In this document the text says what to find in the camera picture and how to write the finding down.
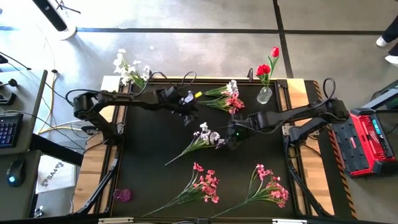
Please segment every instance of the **wooden board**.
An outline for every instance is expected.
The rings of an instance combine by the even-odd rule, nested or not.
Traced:
[[[102,90],[118,90],[119,86],[119,78],[115,76],[105,76],[103,80],[103,84],[101,89]],[[223,79],[230,80],[230,79],[237,79],[240,78],[225,78]],[[290,101],[293,108],[307,105],[308,98],[307,92],[304,85],[304,80],[302,79],[287,79],[287,83],[289,86],[289,95]],[[283,91],[280,91],[281,98],[284,99]],[[282,100],[282,107],[286,110],[286,102]],[[101,115],[104,116],[108,121],[112,120],[114,107],[109,106],[104,108],[101,111]],[[117,121],[121,122],[124,116],[124,107],[120,107],[119,114]],[[298,121],[296,125],[303,125],[307,121]],[[90,141],[88,141],[87,147],[92,145],[98,144],[102,141],[102,135],[98,134],[97,136],[93,137]],[[318,150],[319,146],[318,142],[312,139],[307,141],[307,145]],[[75,195],[73,197],[73,204],[74,204],[74,212],[80,209],[87,199],[91,196],[94,192],[95,188],[97,187],[98,183],[100,182],[100,175],[101,169],[105,157],[105,145],[100,145],[94,147],[88,151],[84,158],[83,163],[81,165],[80,174],[78,178],[78,182],[75,189]],[[116,151],[116,147],[112,148],[111,157],[109,165],[114,157],[114,153]],[[314,194],[315,198],[322,204],[324,209],[331,214],[333,212],[333,206],[331,204],[330,193],[328,190],[328,184],[326,181],[325,171],[323,169],[322,159],[319,157],[318,154],[312,152],[311,149],[306,148],[305,146],[301,147],[301,157],[304,166],[305,178],[307,181],[308,188]],[[296,185],[297,195],[298,195],[298,204],[302,213],[305,213],[304,207],[304,200],[303,195],[300,188]],[[105,188],[103,192],[103,199],[101,201],[100,211],[103,212],[106,206],[106,202],[108,199],[109,194],[109,184]]]

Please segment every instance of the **computer mouse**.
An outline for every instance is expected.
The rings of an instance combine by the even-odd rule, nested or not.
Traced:
[[[7,183],[11,187],[19,187],[25,181],[25,160],[16,159],[7,170]]]

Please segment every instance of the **glass vase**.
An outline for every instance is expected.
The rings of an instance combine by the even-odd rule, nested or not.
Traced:
[[[261,104],[266,104],[272,96],[272,90],[269,87],[262,87],[257,95],[257,101]]]

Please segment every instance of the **concrete floor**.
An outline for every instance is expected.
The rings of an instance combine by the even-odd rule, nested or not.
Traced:
[[[62,12],[77,27],[277,29],[272,0],[64,2],[81,11]],[[281,45],[279,34],[78,32],[59,41],[46,32],[48,22],[37,16],[35,6],[30,1],[25,5],[21,9],[14,1],[0,0],[0,26],[20,28],[0,31],[1,51],[35,69],[51,70],[55,64],[60,72],[55,89],[61,94],[72,88],[99,89],[103,75],[115,75],[112,62],[119,48],[127,50],[129,61],[139,59],[168,76],[182,76],[194,70],[199,76],[244,77],[250,67],[264,62],[272,46]],[[398,10],[398,3],[393,0],[279,0],[279,6],[286,30],[384,30]],[[49,44],[36,24],[44,30]],[[294,77],[320,83],[333,77],[337,84],[335,95],[349,109],[364,105],[375,91],[398,77],[398,68],[384,60],[392,44],[385,49],[376,47],[378,35],[285,37]],[[7,71],[12,67],[0,65],[0,69]],[[275,77],[286,77],[282,58]],[[72,108],[57,97],[55,117],[57,123],[75,119]],[[65,141],[57,134],[53,140]],[[397,223],[397,186],[396,176],[350,180],[359,219]],[[69,211],[72,192],[54,191],[41,195],[39,202],[48,215],[63,215]]]

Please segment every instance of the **white sneaker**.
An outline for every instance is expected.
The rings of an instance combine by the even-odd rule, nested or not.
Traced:
[[[376,45],[379,47],[385,47],[387,44],[388,43],[382,37],[379,37],[376,41]]]
[[[395,66],[398,66],[398,56],[388,55],[386,57],[386,61],[390,62],[391,64],[393,64]]]

